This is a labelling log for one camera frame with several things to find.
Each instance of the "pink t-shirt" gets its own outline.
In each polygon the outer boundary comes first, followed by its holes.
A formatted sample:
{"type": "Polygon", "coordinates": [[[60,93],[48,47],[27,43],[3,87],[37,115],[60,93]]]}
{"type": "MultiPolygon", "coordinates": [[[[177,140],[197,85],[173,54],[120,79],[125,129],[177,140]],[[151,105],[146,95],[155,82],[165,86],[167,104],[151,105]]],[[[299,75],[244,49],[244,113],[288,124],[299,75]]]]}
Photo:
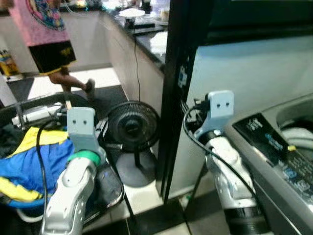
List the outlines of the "pink t-shirt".
{"type": "Polygon", "coordinates": [[[57,8],[50,0],[14,0],[10,15],[18,26],[27,46],[68,41],[68,34],[57,8]]]}

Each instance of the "gray washing machine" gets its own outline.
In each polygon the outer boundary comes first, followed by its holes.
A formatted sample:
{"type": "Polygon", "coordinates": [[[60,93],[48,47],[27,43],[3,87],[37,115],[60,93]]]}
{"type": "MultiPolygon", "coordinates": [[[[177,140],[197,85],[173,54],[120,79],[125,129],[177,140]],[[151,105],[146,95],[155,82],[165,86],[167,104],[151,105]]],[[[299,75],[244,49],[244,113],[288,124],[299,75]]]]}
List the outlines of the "gray washing machine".
{"type": "Polygon", "coordinates": [[[225,134],[252,174],[275,234],[313,234],[310,133],[313,133],[313,94],[241,114],[225,128],[225,134]]]}

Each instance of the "black shorts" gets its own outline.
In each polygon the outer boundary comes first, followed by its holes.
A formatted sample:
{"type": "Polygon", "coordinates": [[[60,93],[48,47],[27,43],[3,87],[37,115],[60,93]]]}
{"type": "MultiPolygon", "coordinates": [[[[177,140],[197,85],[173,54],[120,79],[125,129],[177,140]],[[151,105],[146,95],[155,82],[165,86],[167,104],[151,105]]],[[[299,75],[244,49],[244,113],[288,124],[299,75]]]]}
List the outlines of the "black shorts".
{"type": "Polygon", "coordinates": [[[40,74],[48,75],[60,71],[76,61],[70,41],[29,47],[40,74]]]}

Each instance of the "robotic arm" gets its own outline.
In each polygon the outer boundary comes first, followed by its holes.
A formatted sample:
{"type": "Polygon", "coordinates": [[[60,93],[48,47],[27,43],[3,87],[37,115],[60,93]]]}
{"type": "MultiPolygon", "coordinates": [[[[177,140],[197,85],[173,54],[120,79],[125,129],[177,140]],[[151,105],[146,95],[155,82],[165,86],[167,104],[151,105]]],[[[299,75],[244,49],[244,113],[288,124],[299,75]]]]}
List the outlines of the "robotic arm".
{"type": "Polygon", "coordinates": [[[224,125],[233,115],[233,101],[234,94],[231,91],[210,93],[201,105],[196,105],[185,114],[183,127],[188,136],[206,150],[205,163],[214,175],[215,186],[230,233],[232,235],[272,235],[265,215],[254,197],[255,190],[250,173],[244,167],[239,153],[231,146],[227,138],[222,136],[224,125]],[[200,128],[192,134],[186,125],[191,110],[197,110],[196,123],[200,123],[200,128]]]}
{"type": "Polygon", "coordinates": [[[106,160],[94,128],[94,109],[67,112],[67,131],[77,151],[57,181],[57,189],[44,213],[42,235],[82,234],[86,202],[94,188],[97,166],[106,160]]]}

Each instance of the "black fan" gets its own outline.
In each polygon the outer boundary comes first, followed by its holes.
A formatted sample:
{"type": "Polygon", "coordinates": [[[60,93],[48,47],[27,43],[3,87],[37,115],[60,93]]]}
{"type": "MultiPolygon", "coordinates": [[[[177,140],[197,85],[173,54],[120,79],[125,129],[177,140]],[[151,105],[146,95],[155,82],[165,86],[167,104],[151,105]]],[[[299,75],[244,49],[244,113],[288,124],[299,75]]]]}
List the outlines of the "black fan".
{"type": "Polygon", "coordinates": [[[124,184],[142,187],[155,179],[156,158],[149,148],[158,140],[158,126],[158,114],[143,102],[128,101],[110,110],[108,146],[123,151],[116,167],[124,184]]]}

